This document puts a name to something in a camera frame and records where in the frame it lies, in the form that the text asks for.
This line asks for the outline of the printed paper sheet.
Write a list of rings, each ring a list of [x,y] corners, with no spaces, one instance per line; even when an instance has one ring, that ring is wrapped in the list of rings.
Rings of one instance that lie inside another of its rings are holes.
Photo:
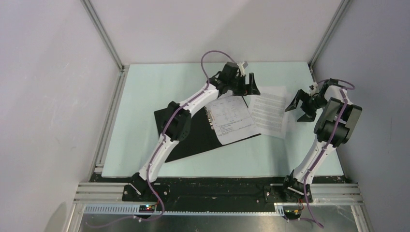
[[[259,135],[243,97],[228,96],[205,106],[217,140],[228,145]]]

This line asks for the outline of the red folder with black inside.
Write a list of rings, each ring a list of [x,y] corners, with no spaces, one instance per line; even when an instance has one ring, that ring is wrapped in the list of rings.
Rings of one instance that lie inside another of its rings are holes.
[[[165,162],[168,163],[183,159],[213,149],[217,149],[222,146],[223,145],[217,140],[215,131],[212,127],[212,123],[204,106],[192,117],[190,132],[187,138],[179,142],[179,144],[172,150]]]

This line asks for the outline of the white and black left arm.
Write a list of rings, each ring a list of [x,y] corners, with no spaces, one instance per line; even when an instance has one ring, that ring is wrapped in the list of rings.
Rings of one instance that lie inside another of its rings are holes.
[[[141,201],[151,198],[152,183],[172,150],[187,138],[192,117],[208,103],[232,92],[234,96],[260,95],[254,73],[245,73],[247,62],[227,62],[222,71],[208,77],[205,85],[191,97],[181,102],[172,101],[165,109],[159,140],[143,167],[130,181],[134,195]]]

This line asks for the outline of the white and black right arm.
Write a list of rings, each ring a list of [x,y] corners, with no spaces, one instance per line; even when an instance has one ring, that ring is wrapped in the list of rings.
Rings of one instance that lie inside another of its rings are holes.
[[[297,122],[316,122],[315,140],[303,161],[285,177],[281,196],[288,202],[307,195],[315,173],[325,158],[337,147],[347,143],[362,113],[348,97],[355,86],[340,79],[326,79],[310,85],[309,92],[298,90],[285,111],[297,107],[303,115]]]

